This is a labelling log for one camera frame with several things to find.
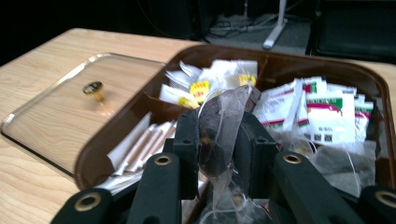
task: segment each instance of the brass screw hole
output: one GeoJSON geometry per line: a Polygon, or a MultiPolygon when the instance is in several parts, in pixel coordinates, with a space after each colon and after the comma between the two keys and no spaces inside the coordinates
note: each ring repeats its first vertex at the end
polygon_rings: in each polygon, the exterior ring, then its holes
{"type": "Polygon", "coordinates": [[[291,163],[291,164],[298,164],[298,163],[302,162],[300,157],[294,156],[294,155],[291,155],[291,154],[284,155],[283,156],[283,160],[288,162],[288,163],[291,163]]]}
{"type": "Polygon", "coordinates": [[[380,190],[375,193],[375,197],[381,202],[389,207],[396,208],[396,194],[380,190]]]}
{"type": "Polygon", "coordinates": [[[78,201],[75,204],[75,208],[79,212],[89,211],[93,209],[96,205],[98,205],[101,200],[102,197],[100,196],[99,193],[97,192],[87,193],[78,199],[78,201]]]}
{"type": "Polygon", "coordinates": [[[161,157],[155,158],[155,164],[157,164],[157,165],[167,165],[171,162],[172,162],[172,158],[170,158],[168,156],[161,156],[161,157]]]}

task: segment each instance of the metal leg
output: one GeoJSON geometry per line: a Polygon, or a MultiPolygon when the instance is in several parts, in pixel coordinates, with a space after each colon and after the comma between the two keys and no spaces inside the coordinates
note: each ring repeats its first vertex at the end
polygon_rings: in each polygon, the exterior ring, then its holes
{"type": "Polygon", "coordinates": [[[277,38],[279,37],[280,33],[282,33],[283,28],[286,25],[285,10],[286,10],[287,2],[288,0],[280,0],[279,2],[279,15],[277,17],[276,27],[273,29],[271,34],[268,35],[267,39],[262,44],[262,47],[265,49],[272,48],[272,46],[275,44],[277,38]]]}

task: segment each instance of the dark background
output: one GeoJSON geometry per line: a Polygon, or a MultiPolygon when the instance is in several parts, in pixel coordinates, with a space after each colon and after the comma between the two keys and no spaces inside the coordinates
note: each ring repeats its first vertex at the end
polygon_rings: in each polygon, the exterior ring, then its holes
{"type": "MultiPolygon", "coordinates": [[[[312,15],[315,0],[305,2],[308,4],[296,10],[312,15]]],[[[201,40],[217,15],[243,14],[244,3],[245,0],[6,1],[0,7],[0,65],[72,28],[201,40]]],[[[248,3],[250,18],[278,11],[278,0],[248,3]]]]}

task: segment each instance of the gray carpet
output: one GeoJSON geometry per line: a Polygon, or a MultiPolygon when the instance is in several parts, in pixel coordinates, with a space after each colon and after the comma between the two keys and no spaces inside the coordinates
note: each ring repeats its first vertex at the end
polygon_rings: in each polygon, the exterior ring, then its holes
{"type": "MultiPolygon", "coordinates": [[[[292,16],[287,16],[286,19],[286,26],[274,46],[266,50],[304,55],[311,21],[292,16]]],[[[277,16],[274,14],[264,14],[255,20],[239,15],[227,18],[220,15],[205,36],[205,41],[225,46],[263,49],[262,44],[274,28],[276,20],[277,16]]]]}

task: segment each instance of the gold knob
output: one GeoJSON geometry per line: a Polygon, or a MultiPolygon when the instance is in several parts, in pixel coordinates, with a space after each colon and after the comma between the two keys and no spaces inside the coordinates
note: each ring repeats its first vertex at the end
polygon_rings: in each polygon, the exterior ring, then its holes
{"type": "Polygon", "coordinates": [[[101,91],[103,90],[103,83],[100,81],[94,81],[88,85],[86,85],[84,87],[84,89],[82,89],[82,91],[86,94],[86,95],[94,95],[95,98],[98,101],[102,101],[103,100],[103,96],[101,94],[101,91]]]}

